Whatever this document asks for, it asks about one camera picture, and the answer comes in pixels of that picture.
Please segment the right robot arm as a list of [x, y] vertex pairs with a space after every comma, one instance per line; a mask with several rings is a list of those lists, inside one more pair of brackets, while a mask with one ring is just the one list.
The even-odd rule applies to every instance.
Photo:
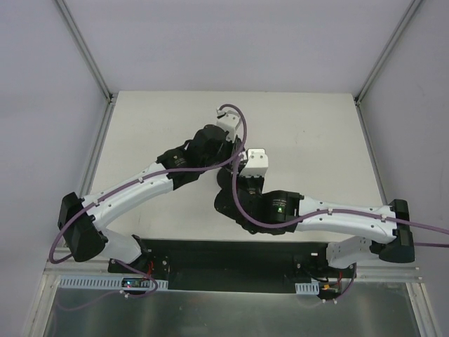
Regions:
[[242, 177], [233, 182], [225, 169], [219, 171], [217, 183], [215, 210], [251, 234], [324, 231], [348, 235], [346, 240], [328, 243], [326, 253], [316, 259], [316, 270], [324, 277], [362, 260], [415, 261], [413, 234], [406, 225], [408, 204], [402, 199], [382, 206], [344, 206], [296, 192], [263, 192], [264, 178]]

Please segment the black phone stand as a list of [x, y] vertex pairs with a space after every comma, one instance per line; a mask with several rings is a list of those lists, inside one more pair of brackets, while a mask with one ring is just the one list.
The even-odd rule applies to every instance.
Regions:
[[[236, 176], [235, 184], [232, 183], [232, 178], [234, 176]], [[234, 174], [229, 168], [220, 168], [216, 176], [216, 181], [220, 189], [226, 191], [231, 191], [233, 186], [238, 190], [243, 184], [240, 172], [237, 171], [237, 173]]]

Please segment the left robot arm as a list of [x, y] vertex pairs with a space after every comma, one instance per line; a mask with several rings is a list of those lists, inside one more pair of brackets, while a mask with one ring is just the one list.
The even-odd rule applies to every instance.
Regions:
[[245, 142], [245, 136], [208, 124], [191, 140], [165, 151], [141, 172], [114, 187], [85, 197], [75, 192], [65, 195], [56, 239], [65, 241], [69, 257], [78, 263], [102, 255], [121, 261], [131, 272], [143, 272], [149, 258], [140, 238], [108, 230], [108, 225], [136, 206], [232, 162]]

